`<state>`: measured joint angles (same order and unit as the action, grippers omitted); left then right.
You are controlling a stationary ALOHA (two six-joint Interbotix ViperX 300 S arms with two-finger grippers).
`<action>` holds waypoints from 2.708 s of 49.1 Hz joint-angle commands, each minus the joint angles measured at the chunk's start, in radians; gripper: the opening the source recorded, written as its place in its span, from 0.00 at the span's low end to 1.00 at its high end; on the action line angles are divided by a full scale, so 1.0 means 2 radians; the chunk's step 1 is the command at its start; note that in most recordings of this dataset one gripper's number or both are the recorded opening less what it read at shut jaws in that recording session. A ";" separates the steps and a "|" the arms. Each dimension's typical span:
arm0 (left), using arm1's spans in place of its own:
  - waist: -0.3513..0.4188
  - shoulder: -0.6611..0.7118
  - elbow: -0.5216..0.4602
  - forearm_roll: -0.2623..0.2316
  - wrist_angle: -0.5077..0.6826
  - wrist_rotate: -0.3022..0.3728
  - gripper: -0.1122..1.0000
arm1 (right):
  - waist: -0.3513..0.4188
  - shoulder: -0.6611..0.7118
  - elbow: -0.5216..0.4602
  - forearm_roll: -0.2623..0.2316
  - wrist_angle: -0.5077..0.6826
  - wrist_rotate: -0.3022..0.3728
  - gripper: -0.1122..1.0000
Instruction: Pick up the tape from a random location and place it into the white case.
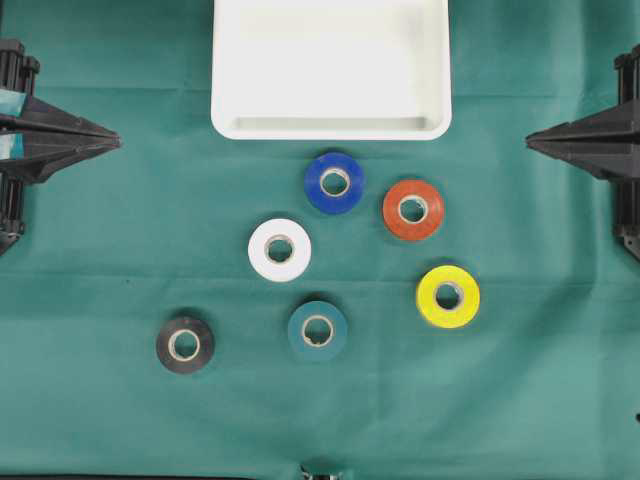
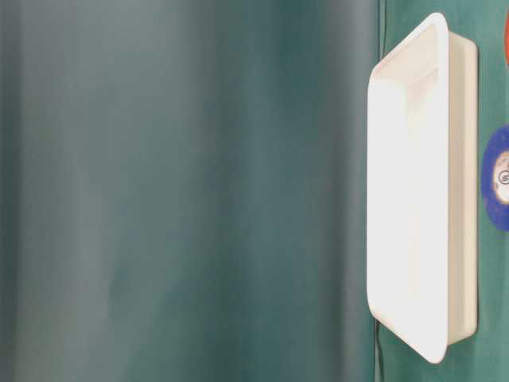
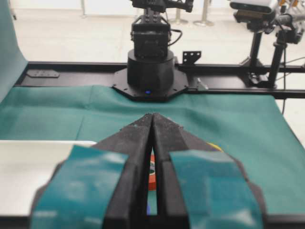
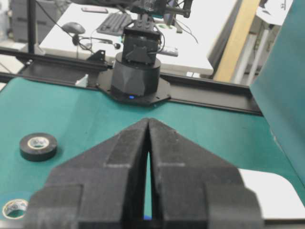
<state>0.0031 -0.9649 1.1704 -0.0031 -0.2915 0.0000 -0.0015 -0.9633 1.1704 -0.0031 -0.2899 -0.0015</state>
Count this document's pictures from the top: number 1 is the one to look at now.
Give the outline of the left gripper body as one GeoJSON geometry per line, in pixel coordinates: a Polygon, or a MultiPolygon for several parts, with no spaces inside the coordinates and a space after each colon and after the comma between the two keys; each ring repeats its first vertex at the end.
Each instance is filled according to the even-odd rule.
{"type": "MultiPolygon", "coordinates": [[[[25,54],[17,39],[1,40],[1,113],[18,116],[26,96],[34,94],[40,63],[25,54]]],[[[11,133],[11,127],[1,126],[1,159],[24,153],[23,135],[11,133]]],[[[1,169],[1,254],[5,254],[24,234],[24,182],[1,169]]]]}

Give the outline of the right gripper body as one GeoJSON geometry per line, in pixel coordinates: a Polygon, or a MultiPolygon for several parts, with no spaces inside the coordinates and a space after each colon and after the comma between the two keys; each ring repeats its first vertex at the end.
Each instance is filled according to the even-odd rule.
{"type": "MultiPolygon", "coordinates": [[[[639,45],[614,61],[618,73],[618,104],[639,99],[639,45]]],[[[629,173],[615,182],[614,235],[636,260],[639,259],[639,133],[624,143],[629,147],[629,173]]]]}

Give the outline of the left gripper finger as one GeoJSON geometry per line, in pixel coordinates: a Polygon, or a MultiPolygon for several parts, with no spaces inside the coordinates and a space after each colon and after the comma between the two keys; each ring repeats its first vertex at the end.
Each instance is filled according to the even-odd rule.
{"type": "Polygon", "coordinates": [[[43,134],[65,140],[119,143],[120,136],[35,96],[1,90],[1,142],[16,143],[19,134],[43,134]]]}
{"type": "Polygon", "coordinates": [[[1,142],[1,172],[27,184],[46,182],[53,174],[121,146],[65,140],[55,135],[19,134],[16,143],[1,142]]]}

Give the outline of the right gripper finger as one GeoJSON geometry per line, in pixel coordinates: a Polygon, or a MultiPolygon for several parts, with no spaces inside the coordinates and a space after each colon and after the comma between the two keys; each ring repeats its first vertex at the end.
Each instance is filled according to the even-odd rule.
{"type": "Polygon", "coordinates": [[[551,141],[528,148],[564,161],[602,180],[638,180],[639,146],[627,142],[551,141]]]}
{"type": "Polygon", "coordinates": [[[617,141],[639,136],[639,99],[632,99],[579,120],[561,123],[527,137],[527,145],[535,142],[617,141]]]}

